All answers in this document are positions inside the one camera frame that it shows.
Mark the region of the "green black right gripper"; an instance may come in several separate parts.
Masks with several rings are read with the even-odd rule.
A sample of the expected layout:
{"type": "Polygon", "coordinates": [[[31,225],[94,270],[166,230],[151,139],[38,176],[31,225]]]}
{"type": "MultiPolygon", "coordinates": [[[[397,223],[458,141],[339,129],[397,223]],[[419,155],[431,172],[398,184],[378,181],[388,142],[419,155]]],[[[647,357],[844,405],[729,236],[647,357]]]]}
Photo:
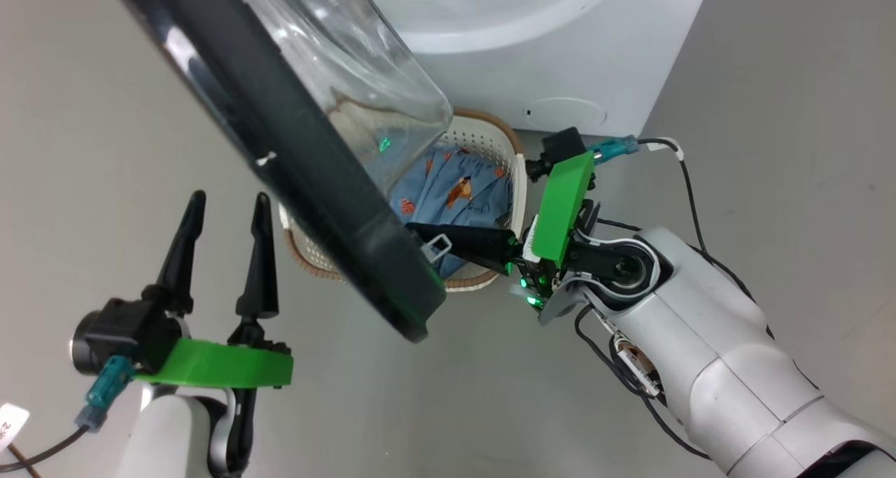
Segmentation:
{"type": "Polygon", "coordinates": [[[408,223],[407,229],[424,241],[421,251],[429,264],[438,264],[449,253],[499,274],[507,275],[519,265],[528,305],[543,310],[562,270],[593,173],[591,150],[553,162],[545,174],[540,209],[522,242],[507,229],[425,223],[408,223]]]}

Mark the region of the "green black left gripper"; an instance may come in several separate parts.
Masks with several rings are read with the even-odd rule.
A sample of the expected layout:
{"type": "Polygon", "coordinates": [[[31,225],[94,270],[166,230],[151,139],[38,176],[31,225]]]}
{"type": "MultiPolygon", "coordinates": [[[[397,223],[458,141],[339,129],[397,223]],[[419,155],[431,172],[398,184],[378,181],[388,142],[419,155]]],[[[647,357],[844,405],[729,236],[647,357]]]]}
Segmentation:
{"type": "MultiPolygon", "coordinates": [[[[193,258],[196,241],[204,229],[205,207],[205,191],[194,191],[157,280],[143,290],[144,300],[159,303],[176,316],[193,312],[193,258]]],[[[246,283],[234,308],[240,322],[228,337],[228,344],[262,344],[265,329],[260,321],[279,315],[272,207],[266,193],[257,194],[250,231],[253,249],[246,283]]],[[[134,378],[186,388],[282,388],[291,384],[293,366],[293,357],[288,353],[180,339],[159,372],[137,374],[134,378]]]]}

